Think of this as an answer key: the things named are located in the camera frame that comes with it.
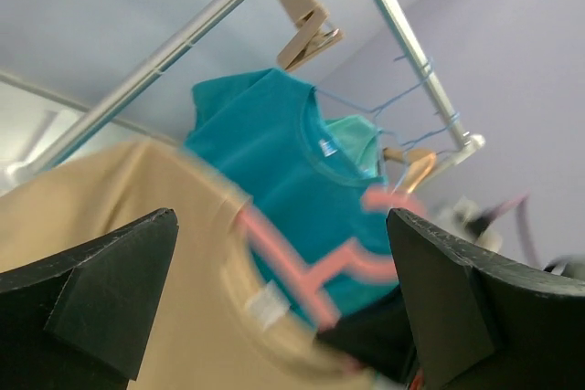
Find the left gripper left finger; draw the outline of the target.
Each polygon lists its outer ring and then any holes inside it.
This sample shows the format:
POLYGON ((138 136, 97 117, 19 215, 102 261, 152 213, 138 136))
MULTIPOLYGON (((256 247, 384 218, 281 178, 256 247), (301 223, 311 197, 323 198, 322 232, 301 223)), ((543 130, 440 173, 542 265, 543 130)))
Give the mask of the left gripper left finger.
POLYGON ((1 275, 4 389, 124 389, 137 378, 175 251, 158 209, 1 275))

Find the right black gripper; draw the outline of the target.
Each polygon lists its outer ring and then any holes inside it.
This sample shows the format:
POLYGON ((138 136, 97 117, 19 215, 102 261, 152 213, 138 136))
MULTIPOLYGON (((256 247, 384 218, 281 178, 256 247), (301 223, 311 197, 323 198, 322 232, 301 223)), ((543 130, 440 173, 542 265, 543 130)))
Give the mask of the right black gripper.
POLYGON ((401 290, 341 318, 316 340, 372 368, 396 384, 408 385, 419 365, 401 290))

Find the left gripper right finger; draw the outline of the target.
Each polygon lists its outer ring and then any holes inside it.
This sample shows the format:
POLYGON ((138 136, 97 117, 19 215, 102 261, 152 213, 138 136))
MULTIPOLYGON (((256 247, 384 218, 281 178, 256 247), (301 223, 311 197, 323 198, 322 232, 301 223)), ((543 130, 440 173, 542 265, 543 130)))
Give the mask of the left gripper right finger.
POLYGON ((429 389, 581 389, 584 283, 531 268, 406 209, 387 220, 429 389))

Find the pink plastic hanger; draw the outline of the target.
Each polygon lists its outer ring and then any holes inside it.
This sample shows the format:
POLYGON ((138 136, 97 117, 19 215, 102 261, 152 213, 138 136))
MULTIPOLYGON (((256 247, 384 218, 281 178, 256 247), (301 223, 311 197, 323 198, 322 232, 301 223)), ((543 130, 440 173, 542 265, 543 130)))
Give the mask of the pink plastic hanger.
POLYGON ((329 242, 317 226, 294 244, 252 205, 242 208, 236 222, 273 277, 320 330, 335 327, 344 307, 371 304, 399 284, 389 248, 372 252, 357 237, 329 242))

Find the beige t shirt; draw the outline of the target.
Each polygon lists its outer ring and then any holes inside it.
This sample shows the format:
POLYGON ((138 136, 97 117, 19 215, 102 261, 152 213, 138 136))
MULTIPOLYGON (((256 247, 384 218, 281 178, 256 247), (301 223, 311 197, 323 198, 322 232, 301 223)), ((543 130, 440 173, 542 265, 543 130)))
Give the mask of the beige t shirt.
POLYGON ((175 252, 134 389, 369 389, 370 372, 279 314, 235 220, 249 204, 202 161, 123 142, 71 161, 1 199, 1 268, 107 234, 158 208, 178 219, 175 252))

